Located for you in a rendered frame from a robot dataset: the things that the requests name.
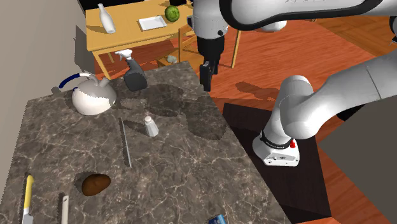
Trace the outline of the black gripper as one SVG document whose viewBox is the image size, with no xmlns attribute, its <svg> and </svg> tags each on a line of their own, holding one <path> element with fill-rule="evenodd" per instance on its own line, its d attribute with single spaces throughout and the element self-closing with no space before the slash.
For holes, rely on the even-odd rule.
<svg viewBox="0 0 397 224">
<path fill-rule="evenodd" d="M 200 84 L 204 91 L 211 91 L 212 76 L 218 73 L 219 60 L 224 51 L 225 37 L 205 39 L 197 37 L 199 54 L 204 57 L 204 64 L 200 65 Z"/>
</svg>

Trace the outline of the dark grey spray bottle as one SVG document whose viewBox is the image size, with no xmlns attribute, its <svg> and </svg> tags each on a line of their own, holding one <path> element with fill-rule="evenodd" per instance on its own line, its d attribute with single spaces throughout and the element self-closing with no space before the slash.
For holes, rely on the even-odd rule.
<svg viewBox="0 0 397 224">
<path fill-rule="evenodd" d="M 132 50 L 125 49 L 115 52 L 120 59 L 125 59 L 129 66 L 129 70 L 123 75 L 124 82 L 131 92 L 144 90 L 148 87 L 145 73 L 141 66 L 132 58 Z"/>
</svg>

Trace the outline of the white salt shaker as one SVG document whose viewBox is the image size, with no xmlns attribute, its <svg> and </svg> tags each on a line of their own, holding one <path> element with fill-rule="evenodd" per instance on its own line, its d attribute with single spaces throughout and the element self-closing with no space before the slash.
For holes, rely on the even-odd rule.
<svg viewBox="0 0 397 224">
<path fill-rule="evenodd" d="M 158 130 L 158 127 L 157 127 L 155 121 L 152 119 L 152 117 L 146 116 L 144 118 L 144 124 L 145 124 L 147 134 L 150 137 L 155 137 L 158 135 L 159 130 Z"/>
</svg>

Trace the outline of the wooden table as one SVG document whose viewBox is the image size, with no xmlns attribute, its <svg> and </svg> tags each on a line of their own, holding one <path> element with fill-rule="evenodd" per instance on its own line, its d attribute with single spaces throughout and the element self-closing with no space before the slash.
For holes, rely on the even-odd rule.
<svg viewBox="0 0 397 224">
<path fill-rule="evenodd" d="M 110 61 L 113 62 L 112 52 L 158 43 L 178 36 L 178 29 L 187 24 L 187 16 L 193 14 L 191 2 L 179 7 L 181 19 L 173 23 L 166 22 L 165 27 L 144 31 L 139 23 L 139 20 L 143 18 L 163 16 L 168 5 L 169 0 L 149 0 L 106 7 L 105 10 L 111 15 L 115 24 L 116 32 L 113 34 L 108 34 L 104 30 L 99 9 L 86 11 L 87 50 L 92 52 L 101 69 L 97 72 L 99 78 L 115 77 L 109 75 L 100 58 L 102 54 L 108 55 Z"/>
</svg>

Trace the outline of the thin grey serrated knife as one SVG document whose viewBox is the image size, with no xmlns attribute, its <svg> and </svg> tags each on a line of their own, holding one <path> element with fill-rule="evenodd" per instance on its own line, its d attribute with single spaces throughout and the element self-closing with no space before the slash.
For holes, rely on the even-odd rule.
<svg viewBox="0 0 397 224">
<path fill-rule="evenodd" d="M 119 121 L 120 121 L 120 132 L 122 134 L 122 140 L 123 140 L 123 154 L 125 155 L 126 166 L 131 168 L 132 163 L 130 159 L 129 146 L 125 132 L 125 125 L 122 118 L 119 118 Z"/>
</svg>

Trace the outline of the dark robot stand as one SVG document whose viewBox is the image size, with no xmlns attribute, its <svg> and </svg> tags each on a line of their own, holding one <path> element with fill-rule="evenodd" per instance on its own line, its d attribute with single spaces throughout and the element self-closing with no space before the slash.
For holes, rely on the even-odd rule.
<svg viewBox="0 0 397 224">
<path fill-rule="evenodd" d="M 331 216 L 317 150 L 316 138 L 298 140 L 300 161 L 296 167 L 267 166 L 252 148 L 271 112 L 225 103 L 223 116 L 249 155 L 270 191 L 293 224 Z"/>
</svg>

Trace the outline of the blue box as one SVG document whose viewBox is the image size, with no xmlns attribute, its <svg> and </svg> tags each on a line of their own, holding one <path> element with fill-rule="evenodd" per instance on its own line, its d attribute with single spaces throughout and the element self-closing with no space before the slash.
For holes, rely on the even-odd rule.
<svg viewBox="0 0 397 224">
<path fill-rule="evenodd" d="M 217 214 L 210 217 L 206 221 L 206 224 L 227 224 L 227 222 L 222 214 Z"/>
</svg>

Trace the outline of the brown potato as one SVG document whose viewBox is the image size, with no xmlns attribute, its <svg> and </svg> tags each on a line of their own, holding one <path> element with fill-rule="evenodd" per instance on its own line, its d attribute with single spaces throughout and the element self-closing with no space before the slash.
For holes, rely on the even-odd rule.
<svg viewBox="0 0 397 224">
<path fill-rule="evenodd" d="M 91 174 L 82 182 L 81 191 L 85 196 L 101 193 L 111 184 L 111 178 L 105 174 Z"/>
</svg>

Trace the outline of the white-handled utensil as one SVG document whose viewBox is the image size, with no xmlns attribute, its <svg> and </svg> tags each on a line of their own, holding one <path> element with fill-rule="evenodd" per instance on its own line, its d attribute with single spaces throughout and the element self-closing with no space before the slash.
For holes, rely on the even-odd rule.
<svg viewBox="0 0 397 224">
<path fill-rule="evenodd" d="M 65 195 L 62 198 L 61 224 L 68 224 L 68 218 L 69 218 L 69 196 Z"/>
</svg>

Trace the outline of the yellow-handled knife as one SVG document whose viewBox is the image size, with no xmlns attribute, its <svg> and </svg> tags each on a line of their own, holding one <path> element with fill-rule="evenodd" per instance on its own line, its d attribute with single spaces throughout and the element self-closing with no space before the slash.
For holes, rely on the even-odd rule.
<svg viewBox="0 0 397 224">
<path fill-rule="evenodd" d="M 22 216 L 22 224 L 32 224 L 33 216 L 30 214 L 31 197 L 32 197 L 32 185 L 34 178 L 31 174 L 27 176 L 25 185 L 25 196 L 24 196 L 24 210 Z"/>
</svg>

